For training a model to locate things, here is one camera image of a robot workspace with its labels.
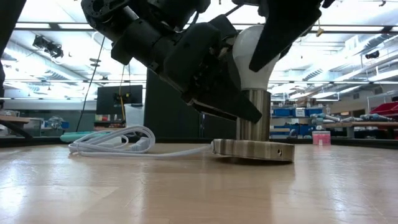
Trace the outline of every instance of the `white cable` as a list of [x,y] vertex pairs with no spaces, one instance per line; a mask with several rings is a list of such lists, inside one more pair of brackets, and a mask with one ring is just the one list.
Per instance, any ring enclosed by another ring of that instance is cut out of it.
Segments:
[[[125,146],[129,143],[129,139],[125,136],[128,133],[142,133],[147,136],[143,137],[138,142],[133,144],[130,148]],[[114,138],[126,140],[126,143],[120,146],[110,147],[106,141]],[[212,149],[213,145],[207,145],[196,149],[186,150],[182,152],[171,152],[165,154],[146,154],[150,148],[155,145],[155,134],[147,127],[144,126],[131,126],[117,131],[98,131],[88,134],[69,145],[71,154],[79,154],[82,156],[92,157],[150,157],[150,158],[164,158],[164,157],[178,157],[190,154],[196,154],[202,151]]]

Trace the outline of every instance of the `workbench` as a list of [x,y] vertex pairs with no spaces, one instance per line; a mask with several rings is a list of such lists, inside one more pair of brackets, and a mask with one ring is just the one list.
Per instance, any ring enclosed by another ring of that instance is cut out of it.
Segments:
[[[202,144],[156,144],[154,153]],[[398,151],[298,145],[295,162],[209,152],[93,158],[0,149],[0,223],[398,223]]]
[[390,135],[394,136],[394,129],[398,128],[398,122],[370,122],[370,121],[354,121],[323,124],[323,128],[347,128],[347,137],[354,138],[355,127],[378,127],[388,130]]

